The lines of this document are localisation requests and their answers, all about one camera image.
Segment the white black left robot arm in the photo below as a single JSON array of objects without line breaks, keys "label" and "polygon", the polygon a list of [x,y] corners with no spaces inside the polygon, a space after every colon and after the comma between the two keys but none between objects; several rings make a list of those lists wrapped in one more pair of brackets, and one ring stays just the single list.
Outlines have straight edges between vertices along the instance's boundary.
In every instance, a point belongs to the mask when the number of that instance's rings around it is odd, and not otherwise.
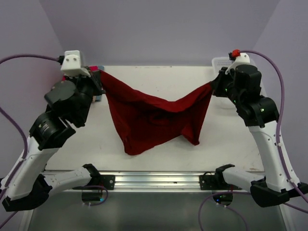
[{"label": "white black left robot arm", "polygon": [[46,111],[38,116],[26,139],[26,148],[8,176],[1,180],[2,205],[7,212],[32,210],[56,193],[75,187],[95,189],[101,175],[92,164],[53,176],[42,174],[48,160],[85,126],[92,98],[104,94],[101,71],[90,76],[66,77],[45,94]]}]

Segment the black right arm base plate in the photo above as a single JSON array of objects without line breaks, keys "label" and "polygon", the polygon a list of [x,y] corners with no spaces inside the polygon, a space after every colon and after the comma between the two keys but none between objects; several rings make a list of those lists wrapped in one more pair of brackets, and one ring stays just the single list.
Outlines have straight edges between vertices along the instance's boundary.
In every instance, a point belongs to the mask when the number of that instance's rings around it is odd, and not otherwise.
[{"label": "black right arm base plate", "polygon": [[215,175],[209,174],[206,172],[205,174],[199,175],[199,185],[200,190],[211,190],[211,191],[217,191],[217,190],[241,190],[241,188],[229,185],[226,183],[219,183],[215,177]]}]

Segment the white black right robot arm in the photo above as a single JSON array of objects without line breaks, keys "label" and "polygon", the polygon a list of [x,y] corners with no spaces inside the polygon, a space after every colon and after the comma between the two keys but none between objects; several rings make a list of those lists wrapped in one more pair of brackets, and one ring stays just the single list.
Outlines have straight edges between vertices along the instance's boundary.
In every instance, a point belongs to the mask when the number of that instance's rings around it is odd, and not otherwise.
[{"label": "white black right robot arm", "polygon": [[260,93],[261,77],[255,66],[241,64],[231,71],[221,68],[211,82],[214,96],[226,97],[235,105],[255,140],[265,171],[256,175],[228,164],[216,169],[214,183],[220,189],[237,186],[249,192],[260,207],[269,207],[307,194],[308,185],[293,171],[277,131],[276,103]]}]

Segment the dark red t shirt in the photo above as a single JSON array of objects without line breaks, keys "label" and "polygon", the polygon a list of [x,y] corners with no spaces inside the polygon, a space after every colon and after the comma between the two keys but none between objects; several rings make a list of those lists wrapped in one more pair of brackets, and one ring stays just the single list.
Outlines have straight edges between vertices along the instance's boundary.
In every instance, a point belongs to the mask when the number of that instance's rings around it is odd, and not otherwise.
[{"label": "dark red t shirt", "polygon": [[135,90],[104,71],[101,83],[115,129],[128,155],[139,155],[178,136],[192,145],[200,143],[212,96],[210,82],[176,101]]}]

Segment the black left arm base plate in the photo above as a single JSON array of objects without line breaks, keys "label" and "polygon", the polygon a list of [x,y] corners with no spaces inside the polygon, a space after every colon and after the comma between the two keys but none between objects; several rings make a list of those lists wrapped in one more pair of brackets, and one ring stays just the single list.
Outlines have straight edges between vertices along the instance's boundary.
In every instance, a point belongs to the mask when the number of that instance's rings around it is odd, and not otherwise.
[{"label": "black left arm base plate", "polygon": [[92,178],[85,186],[78,186],[75,189],[89,190],[113,190],[116,182],[115,175],[100,175]]}]

